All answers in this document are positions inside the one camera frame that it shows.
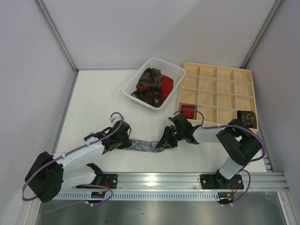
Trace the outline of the blue-grey floral tie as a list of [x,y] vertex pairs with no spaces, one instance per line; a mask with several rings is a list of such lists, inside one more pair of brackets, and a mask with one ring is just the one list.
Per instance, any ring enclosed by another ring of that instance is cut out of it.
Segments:
[[150,153],[159,153],[165,150],[164,147],[156,147],[158,141],[141,141],[136,139],[130,139],[130,146],[123,148],[124,150],[131,150],[131,151],[139,151],[139,152],[150,152]]

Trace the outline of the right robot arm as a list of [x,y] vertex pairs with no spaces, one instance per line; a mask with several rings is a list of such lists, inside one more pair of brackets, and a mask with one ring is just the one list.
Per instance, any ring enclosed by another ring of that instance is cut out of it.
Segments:
[[254,160],[259,150],[265,154],[265,145],[258,135],[246,127],[240,120],[233,119],[228,124],[206,127],[192,125],[183,114],[170,117],[173,123],[164,129],[156,148],[175,148],[179,141],[189,144],[219,143],[228,154],[227,160],[216,171],[216,181],[230,181],[236,173]]

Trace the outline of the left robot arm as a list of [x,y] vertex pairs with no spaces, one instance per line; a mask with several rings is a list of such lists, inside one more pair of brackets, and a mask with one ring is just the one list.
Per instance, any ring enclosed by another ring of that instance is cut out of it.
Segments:
[[104,172],[88,161],[114,149],[129,147],[130,132],[130,125],[119,120],[113,127],[90,133],[84,137],[84,144],[73,150],[40,153],[25,177],[24,188],[29,187],[35,198],[43,203],[68,188],[100,188],[104,185],[108,189]]

